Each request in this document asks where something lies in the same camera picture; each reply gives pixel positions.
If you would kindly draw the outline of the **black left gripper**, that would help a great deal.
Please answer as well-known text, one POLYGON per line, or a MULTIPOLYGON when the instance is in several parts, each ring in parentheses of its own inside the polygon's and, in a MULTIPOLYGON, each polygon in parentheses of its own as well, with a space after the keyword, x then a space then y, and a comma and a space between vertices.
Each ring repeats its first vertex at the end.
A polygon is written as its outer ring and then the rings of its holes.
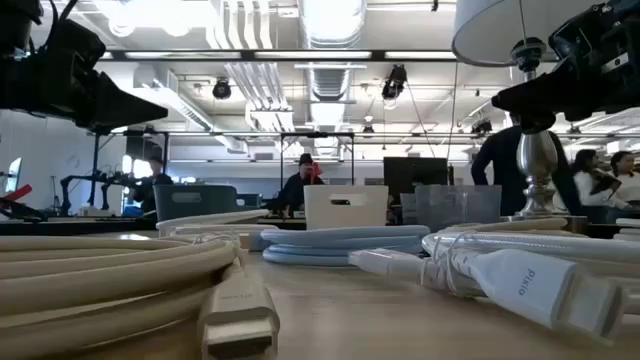
POLYGON ((95 133, 163 119, 168 109, 121 90, 104 72, 62 55, 3 57, 1 108, 71 120, 95 133))

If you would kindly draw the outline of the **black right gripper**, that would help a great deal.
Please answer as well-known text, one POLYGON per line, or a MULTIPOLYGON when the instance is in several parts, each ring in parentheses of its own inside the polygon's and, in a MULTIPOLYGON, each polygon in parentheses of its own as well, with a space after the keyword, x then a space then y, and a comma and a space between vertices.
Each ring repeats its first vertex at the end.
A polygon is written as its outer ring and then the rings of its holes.
POLYGON ((492 105, 517 115, 563 113, 583 120, 594 112, 617 113, 639 105, 639 21, 571 19, 569 62, 501 90, 492 105))

